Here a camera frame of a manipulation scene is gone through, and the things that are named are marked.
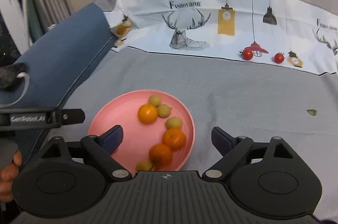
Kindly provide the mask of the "person's left hand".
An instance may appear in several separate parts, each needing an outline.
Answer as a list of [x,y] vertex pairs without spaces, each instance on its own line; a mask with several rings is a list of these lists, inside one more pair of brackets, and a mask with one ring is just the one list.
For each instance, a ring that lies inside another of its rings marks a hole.
[[13,156],[10,165],[1,170],[0,181],[0,200],[1,202],[10,202],[13,200],[12,186],[15,178],[19,174],[19,167],[22,164],[22,154],[18,150]]

